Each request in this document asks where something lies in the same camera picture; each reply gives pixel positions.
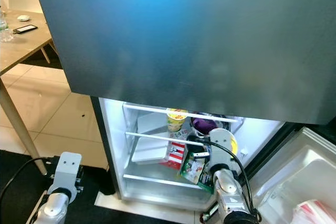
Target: tile floor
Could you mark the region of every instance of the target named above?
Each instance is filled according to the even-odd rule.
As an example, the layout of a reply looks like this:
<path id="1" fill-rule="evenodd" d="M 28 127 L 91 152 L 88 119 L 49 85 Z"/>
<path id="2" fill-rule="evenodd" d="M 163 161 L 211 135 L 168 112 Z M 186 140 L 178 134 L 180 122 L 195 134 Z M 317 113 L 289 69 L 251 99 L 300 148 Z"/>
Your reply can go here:
<path id="1" fill-rule="evenodd" d="M 107 168 L 90 98 L 71 93 L 63 70 L 18 64 L 1 79 L 41 156 L 77 152 L 82 154 L 82 164 Z M 27 154 L 1 107 L 0 149 Z M 96 205 L 185 224 L 199 223 L 193 211 L 123 202 L 102 193 Z"/>

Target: white dish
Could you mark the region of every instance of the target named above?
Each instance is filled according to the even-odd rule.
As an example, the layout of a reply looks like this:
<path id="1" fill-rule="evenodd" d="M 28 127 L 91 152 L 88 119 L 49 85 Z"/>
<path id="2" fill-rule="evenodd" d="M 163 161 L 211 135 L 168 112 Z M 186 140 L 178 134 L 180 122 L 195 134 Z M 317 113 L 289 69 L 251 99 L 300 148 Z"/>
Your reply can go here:
<path id="1" fill-rule="evenodd" d="M 168 137 L 168 132 L 156 136 Z M 152 164 L 164 162 L 167 157 L 169 141 L 151 137 L 140 137 L 135 147 L 132 162 Z"/>
<path id="2" fill-rule="evenodd" d="M 28 15 L 20 15 L 17 17 L 17 19 L 20 21 L 28 21 L 30 20 L 30 17 Z"/>

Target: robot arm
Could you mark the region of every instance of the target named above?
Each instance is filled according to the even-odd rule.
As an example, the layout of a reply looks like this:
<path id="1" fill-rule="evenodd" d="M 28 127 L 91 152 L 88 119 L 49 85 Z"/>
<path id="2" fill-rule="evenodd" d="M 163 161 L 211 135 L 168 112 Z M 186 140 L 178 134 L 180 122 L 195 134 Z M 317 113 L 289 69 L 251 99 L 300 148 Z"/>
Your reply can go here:
<path id="1" fill-rule="evenodd" d="M 54 182 L 48 189 L 48 200 L 41 205 L 34 224 L 64 224 L 68 205 L 77 194 L 76 183 L 81 155 L 63 152 L 58 161 Z"/>
<path id="2" fill-rule="evenodd" d="M 256 224 L 257 218 L 250 214 L 243 198 L 243 190 L 228 169 L 220 169 L 213 175 L 217 192 L 218 212 L 224 224 Z"/>

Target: robotic hand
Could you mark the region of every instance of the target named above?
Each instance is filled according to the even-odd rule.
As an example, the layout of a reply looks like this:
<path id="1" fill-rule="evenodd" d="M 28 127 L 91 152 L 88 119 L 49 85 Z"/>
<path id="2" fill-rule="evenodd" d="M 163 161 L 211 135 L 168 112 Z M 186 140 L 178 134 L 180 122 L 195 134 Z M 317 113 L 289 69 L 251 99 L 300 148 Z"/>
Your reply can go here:
<path id="1" fill-rule="evenodd" d="M 58 161 L 54 183 L 48 189 L 48 200 L 32 217 L 33 224 L 64 224 L 68 205 L 77 194 L 76 183 L 81 155 L 63 152 Z"/>

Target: table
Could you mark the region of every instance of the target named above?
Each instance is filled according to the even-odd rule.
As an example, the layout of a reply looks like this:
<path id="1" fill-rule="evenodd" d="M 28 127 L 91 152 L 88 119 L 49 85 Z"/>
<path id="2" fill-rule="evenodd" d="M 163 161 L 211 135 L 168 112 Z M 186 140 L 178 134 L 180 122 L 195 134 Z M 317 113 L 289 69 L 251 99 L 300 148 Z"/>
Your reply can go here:
<path id="1" fill-rule="evenodd" d="M 17 19 L 20 15 L 28 15 L 30 20 L 21 22 Z M 41 13 L 7 10 L 5 19 L 10 29 L 30 24 L 38 28 L 24 34 L 14 34 L 12 41 L 0 42 L 0 76 L 52 41 L 46 20 Z M 32 158 L 39 157 L 33 140 L 1 79 L 0 104 L 29 154 Z M 42 174 L 47 174 L 47 170 L 41 160 L 35 161 L 35 163 Z"/>

